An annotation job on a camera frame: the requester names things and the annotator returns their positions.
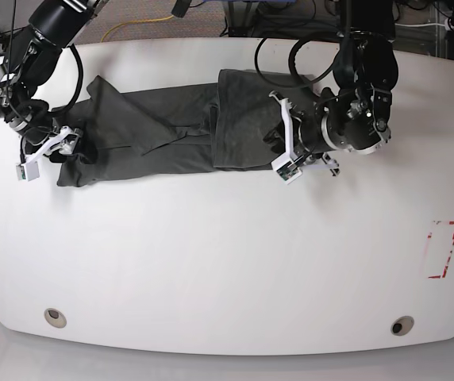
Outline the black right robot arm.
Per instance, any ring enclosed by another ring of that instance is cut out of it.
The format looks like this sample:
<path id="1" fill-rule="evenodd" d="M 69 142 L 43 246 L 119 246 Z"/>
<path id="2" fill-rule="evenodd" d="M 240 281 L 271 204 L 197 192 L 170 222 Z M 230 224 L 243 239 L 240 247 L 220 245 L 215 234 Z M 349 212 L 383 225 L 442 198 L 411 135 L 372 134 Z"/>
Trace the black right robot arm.
<path id="1" fill-rule="evenodd" d="M 105 1 L 47 0 L 36 8 L 26 27 L 9 32 L 0 64 L 0 119 L 26 142 L 37 146 L 54 137 L 54 120 L 78 100 L 84 70 L 74 41 L 105 5 Z M 51 78 L 66 48 L 77 64 L 77 82 L 71 100 L 52 111 L 46 101 L 35 99 L 34 94 Z"/>

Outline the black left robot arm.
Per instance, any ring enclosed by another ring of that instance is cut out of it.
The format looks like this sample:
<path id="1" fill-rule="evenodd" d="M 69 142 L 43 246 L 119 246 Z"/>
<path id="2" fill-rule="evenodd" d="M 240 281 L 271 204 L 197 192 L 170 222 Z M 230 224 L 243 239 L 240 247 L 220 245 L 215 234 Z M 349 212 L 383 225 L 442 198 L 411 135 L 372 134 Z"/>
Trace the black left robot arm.
<path id="1" fill-rule="evenodd" d="M 391 1 L 341 1 L 340 48 L 327 69 L 337 92 L 312 94 L 314 108 L 303 117 L 297 142 L 318 155 L 374 152 L 391 139 L 392 90 L 398 81 Z"/>

